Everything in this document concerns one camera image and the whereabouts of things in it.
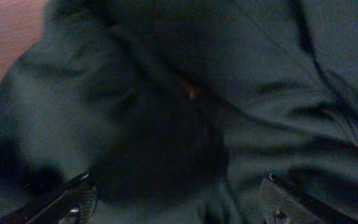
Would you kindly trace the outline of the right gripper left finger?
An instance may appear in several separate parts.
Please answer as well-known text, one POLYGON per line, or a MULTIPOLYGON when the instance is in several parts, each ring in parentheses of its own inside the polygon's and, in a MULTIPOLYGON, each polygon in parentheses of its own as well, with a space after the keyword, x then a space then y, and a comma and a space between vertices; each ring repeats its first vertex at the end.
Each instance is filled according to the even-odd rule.
POLYGON ((87 223, 98 206, 95 184, 89 173, 0 218, 0 224, 87 223))

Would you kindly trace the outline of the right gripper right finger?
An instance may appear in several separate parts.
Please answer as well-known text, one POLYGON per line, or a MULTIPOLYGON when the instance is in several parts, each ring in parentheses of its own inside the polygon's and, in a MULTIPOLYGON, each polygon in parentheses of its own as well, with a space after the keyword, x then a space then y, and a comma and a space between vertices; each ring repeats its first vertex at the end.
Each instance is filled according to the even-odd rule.
POLYGON ((260 207, 267 224, 358 224, 273 174, 260 185, 260 207))

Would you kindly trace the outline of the black trousers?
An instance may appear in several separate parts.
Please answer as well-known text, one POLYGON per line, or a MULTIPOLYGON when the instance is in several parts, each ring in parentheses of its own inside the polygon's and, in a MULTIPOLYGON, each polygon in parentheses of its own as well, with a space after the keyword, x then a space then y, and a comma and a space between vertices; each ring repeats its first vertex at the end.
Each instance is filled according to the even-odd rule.
POLYGON ((90 223, 266 223, 270 174, 358 220, 358 84, 309 1, 49 1, 0 84, 0 217, 84 173, 90 223))

